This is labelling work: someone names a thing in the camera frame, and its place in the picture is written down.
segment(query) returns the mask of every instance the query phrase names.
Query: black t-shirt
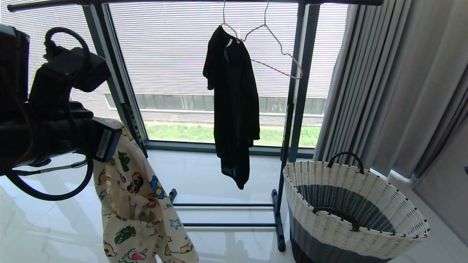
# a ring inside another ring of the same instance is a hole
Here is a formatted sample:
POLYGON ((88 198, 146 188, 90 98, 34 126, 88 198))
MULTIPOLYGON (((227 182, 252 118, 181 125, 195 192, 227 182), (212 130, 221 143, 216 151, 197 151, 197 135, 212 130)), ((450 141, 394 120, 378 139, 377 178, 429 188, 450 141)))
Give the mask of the black t-shirt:
POLYGON ((244 43, 238 44, 221 26, 208 43, 203 76, 214 90, 214 141, 221 171, 243 189, 249 179, 249 147, 260 139, 258 93, 244 43))

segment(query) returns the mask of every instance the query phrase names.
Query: shirt sleeve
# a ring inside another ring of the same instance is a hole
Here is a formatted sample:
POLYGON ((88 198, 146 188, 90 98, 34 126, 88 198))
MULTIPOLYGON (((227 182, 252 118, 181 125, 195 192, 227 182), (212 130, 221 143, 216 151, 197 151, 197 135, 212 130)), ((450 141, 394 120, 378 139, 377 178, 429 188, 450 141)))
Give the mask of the shirt sleeve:
POLYGON ((213 44, 210 40, 208 42, 208 50, 206 52, 205 66, 203 67, 203 76, 208 80, 208 89, 212 90, 214 88, 213 80, 213 44))

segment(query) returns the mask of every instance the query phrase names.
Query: wire hanger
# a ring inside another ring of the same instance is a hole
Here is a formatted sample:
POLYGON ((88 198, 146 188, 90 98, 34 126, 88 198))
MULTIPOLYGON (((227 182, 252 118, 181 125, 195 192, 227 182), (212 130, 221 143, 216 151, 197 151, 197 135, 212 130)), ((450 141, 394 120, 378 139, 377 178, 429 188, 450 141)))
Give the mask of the wire hanger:
POLYGON ((290 78, 292 78, 292 79, 300 80, 300 79, 302 78, 302 74, 303 74, 303 73, 302 73, 302 67, 299 65, 299 62, 297 62, 297 60, 296 60, 290 53, 284 53, 284 52, 283 52, 283 45, 282 45, 281 42, 276 38, 275 34, 273 34, 273 32, 271 31, 271 29, 270 29, 270 28, 268 27, 268 25, 266 24, 266 11, 268 10, 268 6, 269 6, 269 5, 270 5, 270 0, 268 0, 268 1, 267 1, 267 4, 266 4, 265 13, 264 13, 264 16, 263 16, 263 24, 260 25, 260 26, 258 26, 258 27, 256 27, 256 28, 254 28, 254 29, 252 29, 249 33, 247 33, 247 34, 245 35, 245 39, 241 39, 241 40, 245 42, 245 41, 247 40, 247 36, 248 36, 250 33, 252 33, 253 31, 255 31, 255 30, 259 29, 259 28, 266 27, 266 29, 268 29, 268 31, 271 33, 271 35, 275 38, 276 42, 278 42, 279 47, 281 48, 281 54, 290 56, 290 57, 292 58, 292 60, 294 61, 294 63, 299 67, 299 71, 300 71, 299 77, 292 76, 292 75, 290 75, 290 74, 284 73, 284 72, 282 72, 282 71, 280 71, 280 70, 278 70, 278 69, 276 69, 276 68, 274 68, 274 67, 272 67, 272 66, 269 66, 269 65, 267 65, 267 64, 265 64, 265 63, 263 63, 263 62, 260 62, 260 61, 254 60, 254 59, 251 59, 251 60, 254 61, 254 62, 257 62, 257 63, 259 63, 259 64, 262 64, 262 65, 264 65, 264 66, 267 66, 267 67, 269 67, 269 68, 271 68, 271 69, 274 69, 274 70, 278 71, 279 73, 281 73, 281 74, 283 74, 283 75, 286 75, 286 76, 288 76, 288 77, 290 77, 290 78))
POLYGON ((228 25, 228 24, 226 23, 226 19, 225 19, 225 17, 224 17, 224 8, 225 8, 225 7, 226 7, 226 0, 224 0, 224 5, 223 5, 223 24, 222 24, 222 25, 223 25, 223 26, 224 26, 224 25, 227 25, 227 27, 229 27, 229 28, 235 33, 236 42, 237 42, 238 44, 240 44, 240 43, 241 43, 241 40, 240 40, 240 39, 238 38, 238 36, 237 36, 237 31, 234 30, 230 25, 228 25))

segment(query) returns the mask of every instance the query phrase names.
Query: floor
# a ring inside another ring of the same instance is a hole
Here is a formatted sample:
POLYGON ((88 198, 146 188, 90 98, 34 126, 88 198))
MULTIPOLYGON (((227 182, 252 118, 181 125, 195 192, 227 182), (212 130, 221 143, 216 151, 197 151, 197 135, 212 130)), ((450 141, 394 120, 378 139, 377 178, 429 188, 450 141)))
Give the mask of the floor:
MULTIPOLYGON (((166 190, 177 188, 177 202, 270 202, 278 187, 277 157, 251 157, 251 179, 244 190, 220 173, 219 160, 209 153, 151 151, 150 163, 166 190)), ((55 158, 54 166, 79 161, 79 155, 55 158)), ((84 168, 29 176, 25 181, 51 194, 74 189, 84 168)), ((431 236, 391 263, 466 263, 468 248, 409 189, 404 180, 389 177, 420 209, 431 225, 431 236)), ((46 202, 25 195, 0 178, 0 262, 107 262, 102 249, 101 205, 93 185, 76 197, 46 202)), ((286 252, 277 250, 273 229, 188 228, 201 263, 292 263, 287 203, 281 208, 286 252)), ((273 222, 269 209, 178 208, 183 222, 273 222)))

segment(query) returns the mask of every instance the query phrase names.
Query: basket handle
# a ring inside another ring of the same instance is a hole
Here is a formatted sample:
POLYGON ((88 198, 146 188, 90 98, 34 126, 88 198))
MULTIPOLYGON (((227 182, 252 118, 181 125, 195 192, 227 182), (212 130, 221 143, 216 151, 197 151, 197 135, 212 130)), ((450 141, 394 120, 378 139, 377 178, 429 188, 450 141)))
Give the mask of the basket handle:
POLYGON ((362 165, 362 161, 361 159, 354 153, 351 153, 351 152, 341 152, 341 153, 337 153, 335 156, 333 156, 329 161, 328 161, 328 165, 327 167, 330 168, 333 166, 333 161, 336 159, 336 157, 340 156, 340 155, 345 155, 345 154, 348 154, 348 155, 351 155, 352 157, 354 157, 358 163, 359 163, 359 172, 364 174, 364 166, 362 165))
POLYGON ((317 206, 317 207, 314 207, 314 210, 312 210, 314 214, 317 214, 318 211, 327 211, 329 213, 335 213, 336 215, 339 215, 341 219, 346 219, 346 221, 351 223, 353 232, 359 232, 359 228, 361 227, 361 225, 359 224, 358 220, 352 215, 346 212, 343 212, 341 210, 331 208, 331 207, 326 207, 326 206, 317 206))

